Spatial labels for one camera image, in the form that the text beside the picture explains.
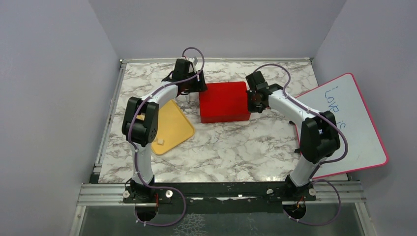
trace marble table top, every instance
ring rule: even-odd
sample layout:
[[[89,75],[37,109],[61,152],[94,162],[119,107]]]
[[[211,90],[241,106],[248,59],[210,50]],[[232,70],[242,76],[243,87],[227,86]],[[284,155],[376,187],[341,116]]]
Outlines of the marble table top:
[[[127,101],[157,88],[174,63],[127,64],[99,183],[121,183],[132,177],[132,151],[121,133]],[[206,83],[245,81],[246,75],[265,63],[271,61],[206,62],[204,76]],[[309,61],[278,63],[291,73],[289,94],[297,96],[317,86]],[[269,84],[283,86],[288,79],[277,67],[264,67],[262,73]],[[194,125],[195,134],[164,155],[152,154],[155,181],[283,181],[296,166],[297,134],[279,112],[253,113],[248,121],[202,124],[197,93],[179,96],[175,101]]]

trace whiteboard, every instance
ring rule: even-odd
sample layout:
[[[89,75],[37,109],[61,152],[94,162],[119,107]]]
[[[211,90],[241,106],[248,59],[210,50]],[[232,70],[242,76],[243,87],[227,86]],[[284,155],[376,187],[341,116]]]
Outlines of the whiteboard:
[[[353,74],[341,75],[298,96],[297,99],[319,111],[333,112],[337,127],[346,136],[349,145],[349,152],[343,160],[324,164],[314,178],[378,167],[388,163],[387,151]],[[298,137],[300,133],[301,130],[297,129]],[[334,152],[328,160],[342,156],[345,145],[341,137],[340,144],[340,149]]]

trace yellow cutting board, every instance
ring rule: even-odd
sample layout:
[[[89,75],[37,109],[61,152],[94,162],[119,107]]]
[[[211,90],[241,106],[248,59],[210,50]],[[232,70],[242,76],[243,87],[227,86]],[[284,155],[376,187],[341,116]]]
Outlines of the yellow cutting board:
[[[173,101],[159,110],[158,133],[152,143],[152,150],[162,155],[194,135],[194,127]]]

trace gray backdrop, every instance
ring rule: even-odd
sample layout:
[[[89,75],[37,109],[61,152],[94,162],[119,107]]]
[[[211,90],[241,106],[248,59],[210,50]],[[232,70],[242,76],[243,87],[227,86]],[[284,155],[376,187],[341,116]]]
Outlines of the gray backdrop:
[[[89,0],[123,59],[315,56],[346,0]]]
[[[68,235],[118,70],[86,0],[0,1],[0,235]]]
[[[378,235],[416,235],[417,1],[347,0],[313,68],[353,72],[390,156],[358,173]]]

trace red border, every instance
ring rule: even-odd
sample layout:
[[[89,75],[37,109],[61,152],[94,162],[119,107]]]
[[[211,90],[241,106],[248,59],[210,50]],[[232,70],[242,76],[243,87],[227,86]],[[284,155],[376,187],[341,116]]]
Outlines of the red border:
[[[384,163],[382,163],[382,164],[378,164],[378,165],[375,165],[375,166],[368,166],[368,167],[363,167],[363,168],[359,168],[359,169],[354,169],[354,170],[349,170],[349,171],[338,172],[338,173],[329,174],[329,175],[325,175],[325,176],[314,177],[314,178],[323,178],[323,177],[328,177],[328,176],[335,176],[335,175],[345,174],[345,173],[349,173],[349,172],[361,171],[361,170],[366,170],[366,169],[375,168],[375,167],[379,167],[379,166],[384,166],[384,165],[386,165],[386,164],[388,163],[388,161],[389,161],[388,152],[387,152],[387,150],[385,149],[385,146],[384,146],[384,143],[382,142],[381,136],[380,136],[380,134],[379,134],[379,132],[378,132],[378,130],[377,130],[377,127],[375,126],[374,119],[372,118],[372,116],[371,116],[371,114],[370,114],[370,112],[369,112],[368,106],[366,105],[365,100],[363,99],[362,92],[360,91],[359,86],[357,85],[357,81],[356,81],[356,79],[355,79],[355,76],[354,76],[352,73],[350,73],[350,72],[345,73],[345,74],[343,74],[343,75],[341,75],[341,76],[339,76],[339,77],[336,77],[336,78],[334,78],[334,79],[332,79],[332,80],[330,80],[330,81],[328,81],[328,82],[326,82],[326,83],[324,83],[324,84],[322,84],[322,85],[320,85],[320,86],[318,86],[318,87],[313,88],[312,90],[309,90],[309,91],[307,91],[307,92],[305,92],[305,93],[302,93],[302,94],[298,95],[297,97],[300,97],[300,96],[302,96],[302,95],[304,95],[304,94],[306,94],[306,93],[308,93],[308,92],[311,92],[311,91],[313,91],[313,90],[315,90],[315,89],[317,89],[317,88],[319,88],[319,87],[321,87],[321,86],[323,86],[323,85],[325,85],[325,84],[327,84],[327,83],[330,83],[330,82],[332,82],[333,80],[336,80],[336,79],[338,79],[338,78],[340,78],[340,77],[342,77],[342,76],[344,76],[344,75],[347,75],[347,74],[350,74],[350,75],[352,76],[352,78],[353,78],[353,81],[354,81],[354,83],[355,83],[355,85],[356,85],[357,91],[359,92],[360,98],[362,99],[362,102],[363,102],[363,104],[364,104],[364,106],[365,106],[366,112],[368,113],[368,116],[369,116],[369,118],[371,119],[372,126],[374,127],[375,133],[377,134],[378,140],[379,140],[379,142],[380,142],[380,144],[381,144],[382,149],[384,150],[384,153],[385,153],[385,156],[387,157],[387,159],[386,159],[386,161],[385,161]],[[297,139],[298,139],[298,144],[299,144],[299,136],[298,136],[297,127],[296,127],[296,132],[297,132]]]

